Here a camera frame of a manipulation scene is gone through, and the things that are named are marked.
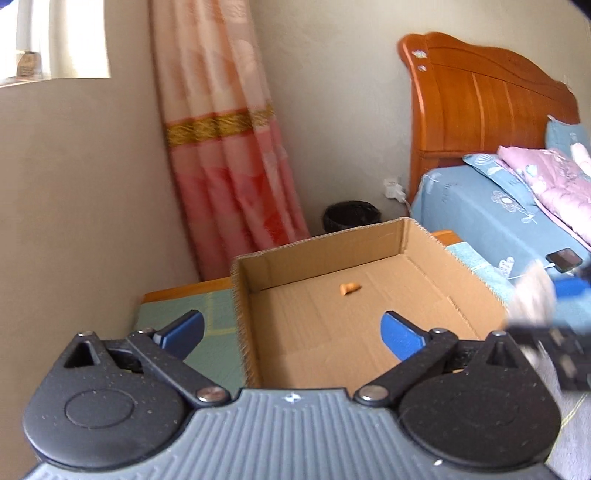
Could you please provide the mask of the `pink floral quilt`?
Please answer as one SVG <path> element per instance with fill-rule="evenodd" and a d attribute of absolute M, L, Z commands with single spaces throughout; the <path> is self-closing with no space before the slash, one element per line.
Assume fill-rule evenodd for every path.
<path fill-rule="evenodd" d="M 529 187 L 537 203 L 590 246 L 590 178 L 555 149 L 500 146 L 497 155 Z"/>

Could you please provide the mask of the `black waste bin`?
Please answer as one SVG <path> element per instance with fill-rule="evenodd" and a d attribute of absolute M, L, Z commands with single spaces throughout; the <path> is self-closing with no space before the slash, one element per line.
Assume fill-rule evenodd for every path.
<path fill-rule="evenodd" d="M 373 204 L 360 200 L 332 204 L 322 215 L 322 227 L 325 233 L 335 233 L 381 222 L 382 212 Z"/>

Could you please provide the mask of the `pink patterned curtain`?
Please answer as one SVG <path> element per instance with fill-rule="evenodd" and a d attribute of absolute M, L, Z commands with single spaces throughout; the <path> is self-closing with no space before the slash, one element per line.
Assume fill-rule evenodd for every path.
<path fill-rule="evenodd" d="M 164 137 L 201 279 L 308 238 L 246 1 L 153 1 Z"/>

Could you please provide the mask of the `blue pillow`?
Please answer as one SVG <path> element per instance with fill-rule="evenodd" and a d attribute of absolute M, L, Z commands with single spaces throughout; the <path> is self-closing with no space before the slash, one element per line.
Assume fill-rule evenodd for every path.
<path fill-rule="evenodd" d="M 571 157 L 571 146 L 580 143 L 590 152 L 590 135 L 582 123 L 570 124 L 548 116 L 545 148 L 558 150 Z"/>

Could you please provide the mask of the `small orange scrap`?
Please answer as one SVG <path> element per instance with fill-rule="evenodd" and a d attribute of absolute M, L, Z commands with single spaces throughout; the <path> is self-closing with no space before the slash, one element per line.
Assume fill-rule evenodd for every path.
<path fill-rule="evenodd" d="M 339 285 L 339 293 L 342 296 L 346 296 L 346 295 L 352 294 L 356 291 L 359 291 L 361 288 L 362 288 L 362 285 L 359 283 L 355 283 L 355 282 L 342 283 L 341 285 Z"/>

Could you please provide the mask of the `brown cardboard box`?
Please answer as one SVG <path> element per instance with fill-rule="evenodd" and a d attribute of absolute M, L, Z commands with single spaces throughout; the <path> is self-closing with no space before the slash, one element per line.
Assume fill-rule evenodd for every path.
<path fill-rule="evenodd" d="M 231 279 L 254 388 L 358 389 L 397 364 L 381 338 L 387 311 L 473 340 L 505 315 L 488 286 L 409 218 L 238 257 Z M 362 288 L 342 296 L 350 282 Z"/>

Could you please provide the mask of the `white wall plug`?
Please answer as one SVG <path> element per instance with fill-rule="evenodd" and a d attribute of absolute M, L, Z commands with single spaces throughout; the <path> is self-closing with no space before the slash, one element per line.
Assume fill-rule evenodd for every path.
<path fill-rule="evenodd" d="M 395 200 L 398 203 L 408 206 L 407 194 L 403 185 L 396 179 L 384 179 L 384 194 L 389 200 Z"/>

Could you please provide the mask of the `grey green checked blanket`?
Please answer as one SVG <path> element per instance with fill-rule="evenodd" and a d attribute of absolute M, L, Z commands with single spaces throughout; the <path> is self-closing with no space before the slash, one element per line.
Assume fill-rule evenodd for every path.
<path fill-rule="evenodd" d="M 490 265 L 468 243 L 447 248 L 476 273 L 504 301 L 512 297 L 513 286 L 496 267 Z M 235 319 L 232 292 L 222 289 L 204 294 L 183 294 L 172 300 L 142 304 L 136 327 L 159 329 L 190 310 L 204 314 L 204 326 L 197 332 L 198 346 L 186 357 L 186 363 L 221 383 L 231 393 L 245 385 L 245 372 L 238 346 L 238 322 Z M 565 479 L 590 477 L 590 394 L 560 389 L 550 360 L 540 359 L 537 371 L 560 407 L 561 431 L 549 458 L 549 465 Z"/>

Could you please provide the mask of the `orange wooden headboard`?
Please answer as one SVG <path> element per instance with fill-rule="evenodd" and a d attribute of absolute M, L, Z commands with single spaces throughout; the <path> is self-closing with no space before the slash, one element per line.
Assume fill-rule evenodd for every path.
<path fill-rule="evenodd" d="M 404 36 L 398 54 L 412 82 L 410 199 L 433 169 L 501 146 L 541 149 L 549 117 L 581 121 L 567 85 L 511 50 L 432 32 Z"/>

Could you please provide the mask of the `black smartphone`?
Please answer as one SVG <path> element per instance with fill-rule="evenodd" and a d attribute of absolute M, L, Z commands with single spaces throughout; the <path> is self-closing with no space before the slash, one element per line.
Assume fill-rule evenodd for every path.
<path fill-rule="evenodd" d="M 560 273 L 569 272 L 583 264 L 583 259 L 571 248 L 547 254 L 546 260 Z"/>

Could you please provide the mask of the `blue floral bed sheet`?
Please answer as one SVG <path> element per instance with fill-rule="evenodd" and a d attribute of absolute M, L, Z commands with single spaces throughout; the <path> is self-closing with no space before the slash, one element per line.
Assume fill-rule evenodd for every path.
<path fill-rule="evenodd" d="M 503 303 L 514 283 L 534 261 L 564 248 L 583 260 L 589 252 L 536 207 L 523 208 L 508 193 L 471 166 L 435 169 L 425 174 L 411 216 L 430 232 L 454 231 L 489 263 L 485 281 Z"/>

